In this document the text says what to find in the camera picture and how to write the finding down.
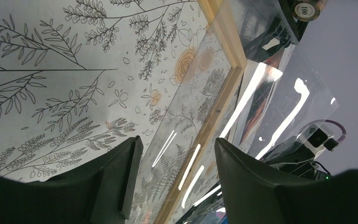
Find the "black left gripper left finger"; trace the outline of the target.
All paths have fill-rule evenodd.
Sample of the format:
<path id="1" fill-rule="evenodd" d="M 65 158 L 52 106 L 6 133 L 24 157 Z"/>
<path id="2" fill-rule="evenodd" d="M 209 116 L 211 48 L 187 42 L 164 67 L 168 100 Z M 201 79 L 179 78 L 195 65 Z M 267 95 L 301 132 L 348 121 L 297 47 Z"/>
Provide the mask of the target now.
<path id="1" fill-rule="evenodd" d="M 0 177 L 0 224 L 123 224 L 143 151 L 139 136 L 44 182 Z"/>

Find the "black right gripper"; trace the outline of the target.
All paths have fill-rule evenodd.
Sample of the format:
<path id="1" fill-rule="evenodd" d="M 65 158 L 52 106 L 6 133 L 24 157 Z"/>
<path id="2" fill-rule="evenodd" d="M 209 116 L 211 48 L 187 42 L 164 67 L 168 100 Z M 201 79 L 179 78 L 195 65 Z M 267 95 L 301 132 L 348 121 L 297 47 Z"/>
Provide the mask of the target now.
<path id="1" fill-rule="evenodd" d="M 264 163 L 282 172 L 310 180 L 330 179 L 330 172 L 315 160 L 315 153 L 296 136 L 269 150 Z"/>

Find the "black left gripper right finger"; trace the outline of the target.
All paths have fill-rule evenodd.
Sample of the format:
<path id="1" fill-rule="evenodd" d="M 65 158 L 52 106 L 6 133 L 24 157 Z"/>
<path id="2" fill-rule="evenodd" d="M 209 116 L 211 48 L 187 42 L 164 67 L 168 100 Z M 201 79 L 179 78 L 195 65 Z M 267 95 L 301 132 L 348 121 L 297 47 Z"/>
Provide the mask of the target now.
<path id="1" fill-rule="evenodd" d="M 358 169 L 314 181 L 273 168 L 215 140 L 230 224 L 358 224 Z"/>

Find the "clear acrylic frame pane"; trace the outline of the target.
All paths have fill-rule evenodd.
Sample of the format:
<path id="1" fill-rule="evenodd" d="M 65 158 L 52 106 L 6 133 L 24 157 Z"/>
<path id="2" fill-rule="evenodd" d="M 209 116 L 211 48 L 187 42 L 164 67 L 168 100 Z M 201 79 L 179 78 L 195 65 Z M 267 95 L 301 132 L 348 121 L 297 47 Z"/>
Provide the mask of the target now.
<path id="1" fill-rule="evenodd" d="M 245 9 L 241 0 L 230 2 L 239 33 Z M 165 81 L 166 84 L 177 86 L 173 93 L 149 91 L 153 101 L 161 102 L 163 98 L 168 100 L 167 106 L 154 108 L 149 113 L 149 123 L 158 127 L 153 139 L 157 137 L 165 113 L 195 56 L 196 53 L 191 55 L 189 50 L 177 53 L 174 73 Z M 219 136 L 212 141 L 210 147 L 215 171 L 204 180 L 208 189 L 182 216 L 173 215 L 174 224 L 202 222 L 211 206 L 222 205 L 222 189 L 214 152 L 214 142 L 217 138 L 225 138 L 243 152 L 261 158 L 288 138 L 297 137 L 300 131 L 309 125 L 322 125 L 338 106 L 320 76 L 299 50 L 298 44 L 279 51 L 264 62 L 249 59 L 247 61 L 237 90 L 223 118 L 223 126 L 218 129 Z M 146 224 L 144 219 L 148 217 L 148 205 L 154 201 L 153 189 L 161 190 L 153 180 L 155 172 L 147 167 L 150 162 L 148 151 L 160 149 L 167 138 L 156 142 L 153 139 L 145 145 L 146 152 L 140 163 L 130 224 Z"/>

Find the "light wooden picture frame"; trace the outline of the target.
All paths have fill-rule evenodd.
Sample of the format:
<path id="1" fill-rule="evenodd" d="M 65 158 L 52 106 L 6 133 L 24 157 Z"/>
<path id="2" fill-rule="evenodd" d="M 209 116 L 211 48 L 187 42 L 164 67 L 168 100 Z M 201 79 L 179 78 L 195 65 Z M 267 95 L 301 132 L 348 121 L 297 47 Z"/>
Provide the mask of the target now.
<path id="1" fill-rule="evenodd" d="M 228 0 L 201 0 L 208 26 L 201 46 L 165 113 L 154 142 L 167 138 L 160 149 L 148 151 L 147 167 L 157 187 L 148 205 L 148 224 L 173 224 L 208 189 L 204 180 L 215 171 L 212 141 L 247 66 Z"/>

